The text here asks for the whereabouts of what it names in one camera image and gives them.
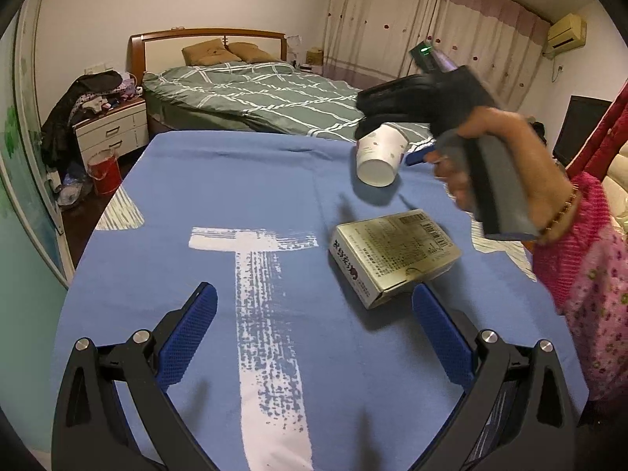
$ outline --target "hand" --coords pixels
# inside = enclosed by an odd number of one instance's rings
[[[528,216],[536,228],[544,230],[570,198],[571,182],[557,168],[532,127],[517,113],[479,107],[458,128],[458,134],[464,138],[477,138],[485,133],[500,137],[510,149],[528,198]],[[439,152],[426,154],[425,160],[436,165],[434,175],[447,183],[456,205],[469,211],[472,195],[467,174],[457,170],[453,162]],[[570,228],[576,208],[577,202],[543,240],[559,239]]]

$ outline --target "pillow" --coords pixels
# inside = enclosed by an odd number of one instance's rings
[[[270,53],[266,53],[256,44],[252,44],[250,42],[233,42],[232,44],[229,44],[227,48],[234,55],[238,55],[242,60],[248,62],[249,64],[279,61],[278,58],[275,58]]]
[[[211,66],[226,62],[240,62],[240,58],[228,52],[221,39],[206,40],[181,50],[185,64]]]

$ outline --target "blue tablecloth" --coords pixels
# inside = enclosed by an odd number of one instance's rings
[[[133,217],[100,227],[143,223],[97,230],[80,262],[58,326],[54,391],[76,339],[125,341],[209,281],[218,314],[168,394],[221,469],[405,470],[462,390],[409,301],[365,310],[327,245],[339,223],[422,208],[463,251],[433,283],[443,302],[511,343],[550,339],[581,411],[588,392],[548,292],[504,253],[473,248],[469,216],[429,165],[402,167],[392,186],[372,188],[357,180],[353,157],[349,143],[307,137],[156,137],[120,191]],[[296,244],[272,251],[277,240]],[[121,396],[139,446],[155,456]]]

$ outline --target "red bucket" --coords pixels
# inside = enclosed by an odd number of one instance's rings
[[[87,161],[87,173],[98,195],[110,195],[120,187],[122,176],[113,150],[102,150]]]

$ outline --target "white painted stripe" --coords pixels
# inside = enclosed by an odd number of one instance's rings
[[[536,281],[536,275],[532,272],[532,266],[522,243],[486,239],[482,233],[482,224],[475,221],[475,218],[471,218],[471,241],[473,247],[482,253],[505,252],[514,262],[514,265],[519,267],[531,280]]]
[[[190,248],[235,252],[241,431],[250,471],[312,471],[312,444],[290,327],[273,317],[280,251],[318,246],[312,234],[192,229]]]
[[[120,186],[100,216],[96,230],[131,230],[144,224],[144,217],[126,190]]]

